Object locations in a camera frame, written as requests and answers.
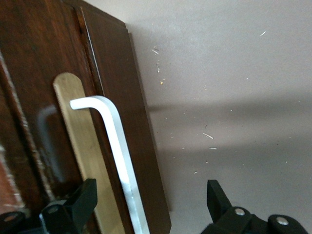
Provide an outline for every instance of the white wall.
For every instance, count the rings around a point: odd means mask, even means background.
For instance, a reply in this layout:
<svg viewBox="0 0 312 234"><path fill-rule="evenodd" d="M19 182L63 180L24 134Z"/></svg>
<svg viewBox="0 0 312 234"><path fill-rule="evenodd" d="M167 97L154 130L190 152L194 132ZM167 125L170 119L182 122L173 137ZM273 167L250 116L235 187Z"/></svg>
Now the white wall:
<svg viewBox="0 0 312 234"><path fill-rule="evenodd" d="M312 232L312 1L87 2L132 33L171 233L211 222L207 179Z"/></svg>

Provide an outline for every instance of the wooden cabinet door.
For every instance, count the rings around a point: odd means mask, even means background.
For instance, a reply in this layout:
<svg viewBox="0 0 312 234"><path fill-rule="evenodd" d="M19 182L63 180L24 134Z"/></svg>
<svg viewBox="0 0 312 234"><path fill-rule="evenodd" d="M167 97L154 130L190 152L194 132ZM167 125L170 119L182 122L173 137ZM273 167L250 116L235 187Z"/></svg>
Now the wooden cabinet door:
<svg viewBox="0 0 312 234"><path fill-rule="evenodd" d="M87 96L104 95L117 106L150 231L169 233L169 213L125 24L80 0L4 1L0 59L0 115L1 124L6 124L0 130L0 145L20 190L20 205L37 215L49 201L69 195L82 182L52 86L58 74L69 72L81 79ZM124 229L133 233L104 125L99 114L91 112ZM94 218L88 230L98 233Z"/></svg>

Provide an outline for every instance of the metal screw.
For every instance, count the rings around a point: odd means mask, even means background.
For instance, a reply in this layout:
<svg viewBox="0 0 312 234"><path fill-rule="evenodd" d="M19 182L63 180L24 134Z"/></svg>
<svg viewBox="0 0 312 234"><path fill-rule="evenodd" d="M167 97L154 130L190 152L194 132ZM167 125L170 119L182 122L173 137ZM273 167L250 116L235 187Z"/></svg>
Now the metal screw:
<svg viewBox="0 0 312 234"><path fill-rule="evenodd" d="M52 214L52 213L58 211L58 209L59 209L59 208L58 208L57 206L52 206L52 207L48 210L48 213L49 213L49 214Z"/></svg>
<svg viewBox="0 0 312 234"><path fill-rule="evenodd" d="M237 215L240 215L240 216L244 216L245 215L245 212L242 209L240 209L240 208L236 208L235 209L235 213Z"/></svg>
<svg viewBox="0 0 312 234"><path fill-rule="evenodd" d="M279 223L279 224L281 224L281 225L288 225L288 221L287 221L287 219L285 219L285 218L283 218L283 217L277 217L276 218L276 221Z"/></svg>

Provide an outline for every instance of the black plastic part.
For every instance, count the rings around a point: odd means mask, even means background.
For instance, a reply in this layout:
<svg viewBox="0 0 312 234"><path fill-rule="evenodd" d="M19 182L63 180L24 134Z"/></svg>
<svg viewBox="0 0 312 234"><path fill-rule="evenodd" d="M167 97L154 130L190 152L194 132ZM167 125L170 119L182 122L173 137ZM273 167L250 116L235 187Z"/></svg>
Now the black plastic part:
<svg viewBox="0 0 312 234"><path fill-rule="evenodd" d="M44 233L79 234L66 209L62 205L48 206L40 214Z"/></svg>
<svg viewBox="0 0 312 234"><path fill-rule="evenodd" d="M63 204L47 206L39 217L22 212L0 215L0 234L80 234L98 202L97 182L87 179Z"/></svg>
<svg viewBox="0 0 312 234"><path fill-rule="evenodd" d="M217 180L208 180L207 207L214 223L232 207Z"/></svg>
<svg viewBox="0 0 312 234"><path fill-rule="evenodd" d="M291 217L275 214L266 222L244 208L232 207L216 180L208 180L207 206L214 223L207 226L201 234L308 234Z"/></svg>
<svg viewBox="0 0 312 234"><path fill-rule="evenodd" d="M235 210L241 209L244 215L238 215ZM231 207L216 223L217 226L224 228L233 234L244 234L250 229L253 216L242 207Z"/></svg>
<svg viewBox="0 0 312 234"><path fill-rule="evenodd" d="M278 217L286 219L288 224L282 225L278 223ZM308 232L301 226L301 224L297 220L285 215L271 215L268 220L268 228L270 233L275 234L308 234Z"/></svg>
<svg viewBox="0 0 312 234"><path fill-rule="evenodd" d="M0 215L0 234L16 233L25 221L22 212L8 212Z"/></svg>
<svg viewBox="0 0 312 234"><path fill-rule="evenodd" d="M76 226L81 231L90 218L95 206L98 203L97 181L87 179L64 203L64 207Z"/></svg>

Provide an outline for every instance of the wood grain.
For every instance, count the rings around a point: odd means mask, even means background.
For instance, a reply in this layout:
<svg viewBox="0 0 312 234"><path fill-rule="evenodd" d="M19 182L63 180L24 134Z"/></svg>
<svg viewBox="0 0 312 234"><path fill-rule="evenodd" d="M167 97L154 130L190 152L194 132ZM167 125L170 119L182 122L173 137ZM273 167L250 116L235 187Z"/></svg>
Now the wood grain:
<svg viewBox="0 0 312 234"><path fill-rule="evenodd" d="M15 115L50 199L81 184L52 86L66 71L91 81L72 13L59 1L5 1L0 6L1 52L10 74L3 83L14 87L6 90L19 100L23 115Z"/></svg>
<svg viewBox="0 0 312 234"><path fill-rule="evenodd" d="M5 76L2 61L0 78ZM0 214L21 209L38 215L46 197L27 154L17 118L11 114L9 97L0 87Z"/></svg>
<svg viewBox="0 0 312 234"><path fill-rule="evenodd" d="M103 234L125 233L90 111L74 111L69 105L70 100L85 97L82 83L75 75L63 73L56 77L53 86L82 178L97 180L95 214L99 227Z"/></svg>

